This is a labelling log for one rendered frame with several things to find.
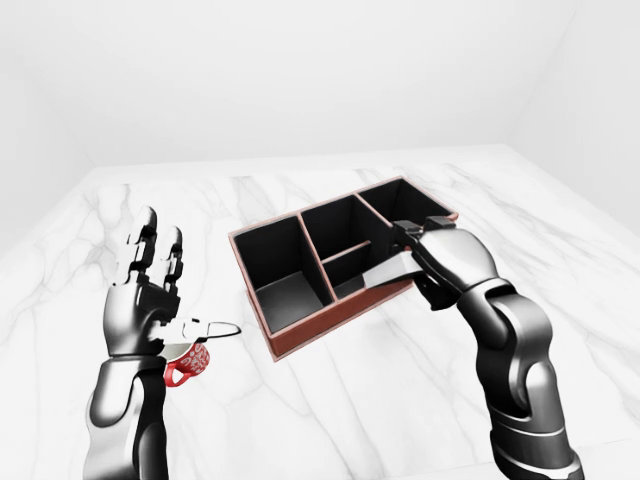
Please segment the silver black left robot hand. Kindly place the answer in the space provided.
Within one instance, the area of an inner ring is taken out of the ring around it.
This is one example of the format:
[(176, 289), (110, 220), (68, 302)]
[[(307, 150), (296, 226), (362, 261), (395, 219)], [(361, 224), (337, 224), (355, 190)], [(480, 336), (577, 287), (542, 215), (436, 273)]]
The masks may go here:
[(178, 315), (177, 281), (183, 273), (183, 237), (173, 226), (156, 247), (157, 214), (143, 206), (118, 257), (103, 330), (111, 356), (158, 355), (167, 346), (235, 336), (241, 328)]

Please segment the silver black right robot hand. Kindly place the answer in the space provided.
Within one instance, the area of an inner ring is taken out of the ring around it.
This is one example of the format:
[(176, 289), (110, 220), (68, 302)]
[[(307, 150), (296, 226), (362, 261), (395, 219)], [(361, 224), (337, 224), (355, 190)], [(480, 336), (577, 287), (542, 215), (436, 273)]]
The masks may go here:
[(390, 257), (363, 274), (368, 288), (413, 279), (434, 311), (455, 305), (463, 293), (497, 277), (485, 245), (443, 216), (428, 217), (423, 225), (395, 221)]

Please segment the red-brown desk caddy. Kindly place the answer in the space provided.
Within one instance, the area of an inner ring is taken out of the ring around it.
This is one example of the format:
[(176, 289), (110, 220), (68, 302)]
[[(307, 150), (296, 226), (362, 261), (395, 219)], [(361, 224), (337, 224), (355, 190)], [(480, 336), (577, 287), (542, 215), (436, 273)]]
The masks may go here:
[(230, 233), (247, 295), (274, 360), (293, 353), (410, 288), (366, 287), (390, 257), (393, 224), (458, 214), (396, 177)]

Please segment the red patterned mug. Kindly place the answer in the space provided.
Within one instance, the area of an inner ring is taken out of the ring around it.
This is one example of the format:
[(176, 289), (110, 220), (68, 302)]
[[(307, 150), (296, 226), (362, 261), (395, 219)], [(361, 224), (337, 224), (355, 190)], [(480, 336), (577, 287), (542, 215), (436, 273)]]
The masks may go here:
[(210, 361), (210, 354), (203, 343), (166, 345), (160, 355), (167, 360), (164, 373), (167, 387), (178, 387), (201, 374)]

